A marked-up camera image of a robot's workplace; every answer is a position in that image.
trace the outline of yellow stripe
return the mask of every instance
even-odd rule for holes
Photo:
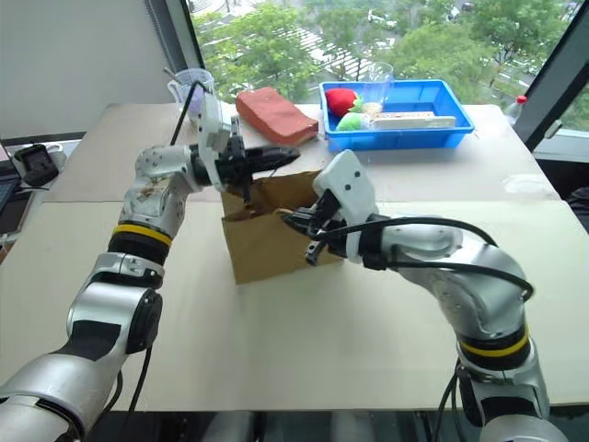
[[[460,346],[462,348],[464,348],[465,350],[468,350],[469,352],[474,353],[475,355],[485,356],[485,357],[503,357],[503,356],[512,355],[513,353],[517,352],[518,350],[521,350],[524,347],[524,345],[527,344],[528,339],[529,339],[529,331],[526,326],[524,337],[522,339],[520,339],[517,343],[513,344],[512,346],[507,347],[507,348],[503,348],[501,350],[481,350],[477,347],[473,347],[471,345],[468,345],[467,343],[460,343]]]
[[[151,228],[147,228],[147,227],[143,227],[143,226],[136,226],[134,224],[119,224],[118,226],[116,226],[114,228],[114,231],[112,232],[112,234],[114,235],[115,233],[120,233],[120,232],[137,233],[139,235],[144,235],[146,237],[157,239],[159,242],[163,242],[168,247],[170,247],[172,245],[172,239],[170,237],[167,237],[163,233],[156,232],[155,230],[152,230]]]

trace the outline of white table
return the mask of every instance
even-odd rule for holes
[[[232,107],[225,108],[235,112]],[[319,107],[300,109],[322,122]],[[513,201],[559,199],[525,145],[497,106],[466,106],[477,128],[456,149],[371,151],[358,154],[375,185],[379,201]],[[152,145],[167,145],[179,116],[175,104],[112,105],[84,137],[69,166],[47,195],[48,202],[122,201],[133,182],[133,164]],[[265,144],[248,124],[242,125],[246,146]],[[190,123],[179,144],[194,143]],[[300,147],[301,157],[277,174],[325,167],[327,143]],[[214,189],[191,196],[193,201],[219,201]]]
[[[44,204],[0,266],[0,383],[65,341],[78,288],[120,203]],[[537,288],[527,317],[552,403],[589,402],[589,238],[564,202],[381,204],[492,234]],[[432,409],[455,338],[423,289],[360,265],[235,286],[219,203],[189,203],[160,293],[164,312],[140,410]],[[141,355],[124,368],[137,380]],[[126,387],[117,408],[128,406]]]

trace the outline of blue plastic tray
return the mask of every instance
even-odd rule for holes
[[[456,147],[464,135],[474,130],[472,121],[445,81],[396,80],[388,90],[384,112],[432,111],[437,116],[456,117],[456,127],[337,132],[335,128],[340,119],[328,111],[325,99],[325,91],[335,87],[346,87],[362,96],[364,83],[319,85],[325,137],[330,151]]]

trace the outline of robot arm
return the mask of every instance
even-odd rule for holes
[[[156,146],[135,163],[119,224],[67,317],[68,341],[21,368],[0,388],[6,441],[85,439],[127,357],[150,349],[162,310],[164,263],[192,192],[240,188],[252,173],[298,157],[280,147],[245,150],[237,123],[203,94],[197,145]]]
[[[547,420],[549,398],[525,323],[533,289],[513,258],[466,223],[379,215],[372,184],[351,151],[334,158],[314,189],[313,207],[283,217],[313,239],[307,261],[316,263],[329,247],[366,268],[398,272],[437,299],[456,334],[463,407],[473,425],[484,426],[481,441],[566,440]]]

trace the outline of wall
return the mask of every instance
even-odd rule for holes
[[[88,130],[110,103],[172,99],[143,0],[0,0],[0,138]]]

